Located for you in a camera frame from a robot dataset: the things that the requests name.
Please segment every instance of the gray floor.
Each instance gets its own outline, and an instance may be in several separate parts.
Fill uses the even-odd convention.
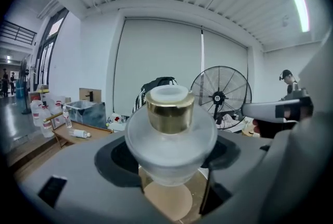
[[[4,153],[27,142],[31,135],[40,131],[34,126],[31,113],[21,114],[23,108],[24,100],[16,101],[15,96],[0,98],[0,140]]]

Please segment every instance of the table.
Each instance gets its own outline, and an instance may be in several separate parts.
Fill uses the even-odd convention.
[[[110,135],[111,133],[113,133],[113,131],[108,130],[108,129],[102,129],[102,128],[97,128],[97,127],[93,127],[93,126],[89,126],[89,125],[84,125],[81,123],[77,123],[75,121],[72,121],[72,129],[85,130],[91,134],[91,137],[79,138],[79,137],[71,136],[69,134],[70,129],[67,128],[64,123],[64,124],[60,125],[59,127],[53,129],[53,133],[60,145],[60,148],[62,148],[64,146],[64,144],[66,144],[67,142],[69,142],[71,144],[83,143],[83,142],[87,142],[87,141],[104,138],[104,137],[107,137],[108,135]],[[61,144],[60,139],[64,139],[66,142]]]

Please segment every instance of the water bottle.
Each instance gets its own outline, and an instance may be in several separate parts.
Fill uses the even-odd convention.
[[[85,130],[70,129],[69,134],[74,137],[87,138],[91,137],[90,133],[87,133]]]
[[[69,119],[69,112],[68,109],[66,109],[66,106],[62,107],[62,116],[65,119],[65,124],[67,128],[72,128],[72,122]]]

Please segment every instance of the window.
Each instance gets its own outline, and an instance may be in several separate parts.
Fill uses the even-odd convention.
[[[34,90],[36,90],[38,84],[48,85],[49,66],[53,47],[67,13],[68,10],[65,8],[59,11],[50,18],[46,26],[36,59],[37,72],[34,76]]]

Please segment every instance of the cap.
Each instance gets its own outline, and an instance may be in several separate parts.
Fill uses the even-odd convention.
[[[292,75],[292,73],[291,73],[291,71],[289,71],[289,70],[284,70],[283,72],[282,72],[282,79],[284,79],[286,76],[288,76],[288,75]]]

